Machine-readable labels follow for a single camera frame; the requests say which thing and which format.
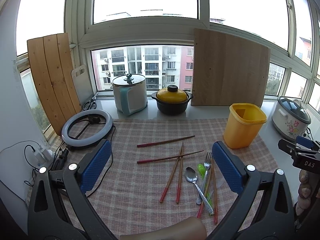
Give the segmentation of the bare right forearm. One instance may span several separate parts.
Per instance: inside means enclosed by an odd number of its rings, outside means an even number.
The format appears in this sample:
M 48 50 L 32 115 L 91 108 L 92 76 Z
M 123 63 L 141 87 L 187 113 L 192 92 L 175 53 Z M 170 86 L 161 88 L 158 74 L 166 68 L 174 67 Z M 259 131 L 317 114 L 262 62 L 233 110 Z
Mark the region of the bare right forearm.
M 206 239 L 207 230 L 200 219 L 189 217 L 172 226 L 159 230 L 121 235 L 119 239 Z

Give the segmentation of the right hand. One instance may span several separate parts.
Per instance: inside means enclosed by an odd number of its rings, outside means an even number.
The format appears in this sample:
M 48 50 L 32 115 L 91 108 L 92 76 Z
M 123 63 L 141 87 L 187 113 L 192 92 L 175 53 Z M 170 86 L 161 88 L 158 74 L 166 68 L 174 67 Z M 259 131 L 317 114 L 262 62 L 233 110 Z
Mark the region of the right hand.
M 300 185 L 298 188 L 298 198 L 296 202 L 295 212 L 300 216 L 311 204 L 312 186 L 309 183 L 309 173 L 301 170 L 299 173 Z

